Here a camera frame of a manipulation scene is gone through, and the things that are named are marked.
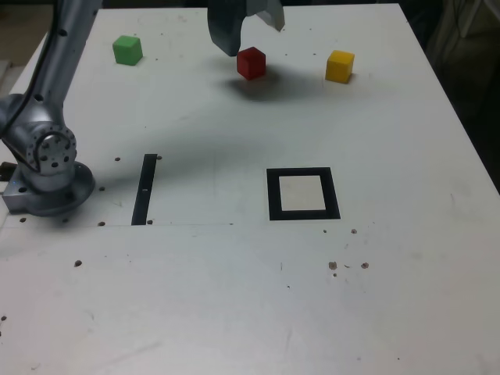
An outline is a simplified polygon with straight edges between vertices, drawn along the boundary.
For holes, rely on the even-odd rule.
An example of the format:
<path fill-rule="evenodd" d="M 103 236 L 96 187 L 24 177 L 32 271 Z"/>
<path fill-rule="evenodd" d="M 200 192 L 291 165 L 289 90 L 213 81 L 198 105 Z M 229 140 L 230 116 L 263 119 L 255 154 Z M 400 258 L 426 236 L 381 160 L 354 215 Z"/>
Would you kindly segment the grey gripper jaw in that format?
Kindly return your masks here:
<path fill-rule="evenodd" d="M 257 15 L 277 31 L 284 28 L 284 8 L 281 0 L 247 0 L 246 13 L 247 16 Z"/>
<path fill-rule="evenodd" d="M 228 56 L 241 46 L 241 27 L 247 16 L 245 0 L 209 0 L 207 20 L 212 42 Z"/>

